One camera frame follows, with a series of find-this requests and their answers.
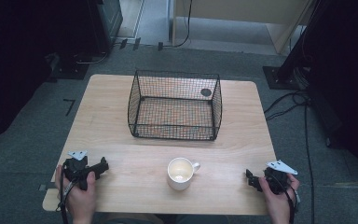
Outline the black stand base plate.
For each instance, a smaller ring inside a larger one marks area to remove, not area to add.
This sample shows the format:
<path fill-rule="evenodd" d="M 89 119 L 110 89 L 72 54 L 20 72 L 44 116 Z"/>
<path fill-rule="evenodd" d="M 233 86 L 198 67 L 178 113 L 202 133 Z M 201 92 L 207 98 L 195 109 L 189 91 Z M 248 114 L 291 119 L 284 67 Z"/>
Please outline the black stand base plate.
<path fill-rule="evenodd" d="M 75 79 L 83 80 L 89 66 L 75 59 L 62 59 L 58 54 L 48 56 L 51 67 L 50 79 Z"/>
<path fill-rule="evenodd" d="M 295 71 L 287 72 L 275 66 L 263 66 L 262 69 L 270 89 L 296 91 L 302 89 Z"/>

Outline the black metal stand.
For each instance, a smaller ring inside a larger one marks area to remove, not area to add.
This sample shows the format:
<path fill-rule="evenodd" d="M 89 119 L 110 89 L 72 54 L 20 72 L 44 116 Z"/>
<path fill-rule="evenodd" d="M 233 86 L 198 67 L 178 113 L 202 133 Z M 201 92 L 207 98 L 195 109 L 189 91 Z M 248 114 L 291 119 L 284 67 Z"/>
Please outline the black metal stand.
<path fill-rule="evenodd" d="M 297 67 L 310 65 L 316 60 L 316 27 L 324 11 L 324 0 L 316 0 L 307 27 L 277 72 L 277 82 L 288 85 Z"/>

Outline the person's left hand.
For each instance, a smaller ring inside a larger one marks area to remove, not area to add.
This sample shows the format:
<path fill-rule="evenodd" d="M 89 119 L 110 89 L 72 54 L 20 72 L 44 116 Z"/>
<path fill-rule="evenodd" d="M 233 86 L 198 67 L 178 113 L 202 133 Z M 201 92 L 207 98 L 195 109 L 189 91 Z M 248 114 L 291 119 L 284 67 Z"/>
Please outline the person's left hand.
<path fill-rule="evenodd" d="M 90 172 L 87 177 L 88 189 L 82 190 L 73 186 L 66 196 L 66 210 L 73 218 L 93 218 L 96 210 L 95 174 Z"/>

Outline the black wire mesh basket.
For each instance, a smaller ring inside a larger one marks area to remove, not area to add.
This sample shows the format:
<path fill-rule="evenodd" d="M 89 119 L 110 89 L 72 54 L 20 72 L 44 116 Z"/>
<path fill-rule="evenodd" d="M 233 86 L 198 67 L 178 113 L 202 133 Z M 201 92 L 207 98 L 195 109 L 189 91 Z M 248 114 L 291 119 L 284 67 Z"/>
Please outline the black wire mesh basket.
<path fill-rule="evenodd" d="M 203 96 L 200 91 L 210 89 Z M 220 76 L 138 70 L 131 84 L 128 126 L 140 138 L 213 141 L 223 115 Z"/>

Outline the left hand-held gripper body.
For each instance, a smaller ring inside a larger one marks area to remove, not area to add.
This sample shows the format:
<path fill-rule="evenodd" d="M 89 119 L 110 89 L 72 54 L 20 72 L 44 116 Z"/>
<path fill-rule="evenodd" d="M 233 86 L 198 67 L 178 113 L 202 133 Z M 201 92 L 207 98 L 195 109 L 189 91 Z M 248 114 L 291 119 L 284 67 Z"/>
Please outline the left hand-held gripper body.
<path fill-rule="evenodd" d="M 87 177 L 92 171 L 92 168 L 88 166 L 88 151 L 69 151 L 69 159 L 66 159 L 63 164 L 63 170 L 65 177 L 78 183 L 82 190 L 88 189 Z"/>

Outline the black curtain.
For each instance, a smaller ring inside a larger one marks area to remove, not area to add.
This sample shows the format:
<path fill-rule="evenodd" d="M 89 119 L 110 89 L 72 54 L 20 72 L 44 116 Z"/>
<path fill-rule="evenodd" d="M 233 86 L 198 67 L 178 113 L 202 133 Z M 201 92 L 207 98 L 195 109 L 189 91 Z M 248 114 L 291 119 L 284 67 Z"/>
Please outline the black curtain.
<path fill-rule="evenodd" d="M 50 53 L 63 55 L 65 16 L 79 0 L 0 0 L 0 134 L 51 73 Z"/>
<path fill-rule="evenodd" d="M 306 42 L 310 85 L 338 118 L 330 135 L 358 158 L 358 0 L 322 0 Z"/>

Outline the light wooden furniture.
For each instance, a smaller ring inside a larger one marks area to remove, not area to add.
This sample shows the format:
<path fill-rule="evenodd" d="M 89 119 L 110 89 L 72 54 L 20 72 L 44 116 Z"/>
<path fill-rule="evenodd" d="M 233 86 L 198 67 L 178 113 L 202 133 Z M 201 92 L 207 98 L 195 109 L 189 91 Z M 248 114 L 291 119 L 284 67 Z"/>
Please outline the light wooden furniture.
<path fill-rule="evenodd" d="M 266 23 L 277 53 L 283 53 L 295 29 L 308 20 L 314 0 L 168 0 L 172 9 L 172 43 L 177 17 Z"/>

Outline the white cup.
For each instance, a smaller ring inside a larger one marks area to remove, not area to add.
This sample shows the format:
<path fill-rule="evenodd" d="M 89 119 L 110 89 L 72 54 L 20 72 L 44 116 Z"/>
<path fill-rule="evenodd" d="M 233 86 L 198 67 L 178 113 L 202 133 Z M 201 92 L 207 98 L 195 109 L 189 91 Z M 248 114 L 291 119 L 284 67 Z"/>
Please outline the white cup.
<path fill-rule="evenodd" d="M 191 184 L 193 175 L 199 170 L 198 162 L 191 162 L 187 158 L 175 158 L 167 167 L 167 181 L 175 190 L 185 190 Z"/>

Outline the person's right hand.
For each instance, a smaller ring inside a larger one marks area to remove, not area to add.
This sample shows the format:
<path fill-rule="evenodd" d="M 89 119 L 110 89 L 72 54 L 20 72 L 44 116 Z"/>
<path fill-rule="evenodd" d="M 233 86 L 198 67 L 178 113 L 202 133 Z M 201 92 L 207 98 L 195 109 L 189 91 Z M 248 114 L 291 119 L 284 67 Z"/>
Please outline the person's right hand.
<path fill-rule="evenodd" d="M 280 195 L 276 195 L 270 190 L 269 183 L 264 177 L 258 179 L 265 196 L 270 218 L 290 220 L 291 206 L 289 205 L 288 198 L 291 198 L 292 202 L 296 203 L 296 191 L 299 187 L 299 181 L 291 174 L 287 176 L 290 188 L 287 189 L 286 193 Z"/>

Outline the black cabinet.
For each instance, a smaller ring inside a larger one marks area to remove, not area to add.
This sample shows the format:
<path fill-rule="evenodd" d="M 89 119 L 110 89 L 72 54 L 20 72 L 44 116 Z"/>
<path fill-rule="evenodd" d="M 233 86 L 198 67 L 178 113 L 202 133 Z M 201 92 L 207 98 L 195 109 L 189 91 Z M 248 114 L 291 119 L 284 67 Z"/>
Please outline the black cabinet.
<path fill-rule="evenodd" d="M 109 53 L 123 22 L 120 2 L 119 0 L 89 0 L 89 13 L 97 50 L 101 53 Z"/>

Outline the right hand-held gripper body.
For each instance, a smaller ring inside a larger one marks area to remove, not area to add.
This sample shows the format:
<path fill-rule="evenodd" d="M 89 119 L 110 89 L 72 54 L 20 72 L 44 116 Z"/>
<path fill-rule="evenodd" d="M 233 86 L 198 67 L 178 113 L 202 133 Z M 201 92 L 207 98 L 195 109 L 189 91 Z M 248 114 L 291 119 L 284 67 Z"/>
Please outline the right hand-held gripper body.
<path fill-rule="evenodd" d="M 274 194 L 285 192 L 289 187 L 287 175 L 297 175 L 297 170 L 281 160 L 270 161 L 266 165 L 267 168 L 264 170 L 264 175 L 271 191 Z"/>

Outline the grey tape piece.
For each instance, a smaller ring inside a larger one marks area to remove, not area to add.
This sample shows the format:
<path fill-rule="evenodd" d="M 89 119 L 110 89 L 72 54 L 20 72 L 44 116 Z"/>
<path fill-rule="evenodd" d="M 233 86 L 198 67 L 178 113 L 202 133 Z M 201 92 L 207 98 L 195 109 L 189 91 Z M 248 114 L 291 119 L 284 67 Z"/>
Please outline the grey tape piece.
<path fill-rule="evenodd" d="M 52 182 L 47 184 L 41 184 L 38 188 L 39 191 L 47 191 L 48 189 L 56 189 L 55 184 Z"/>

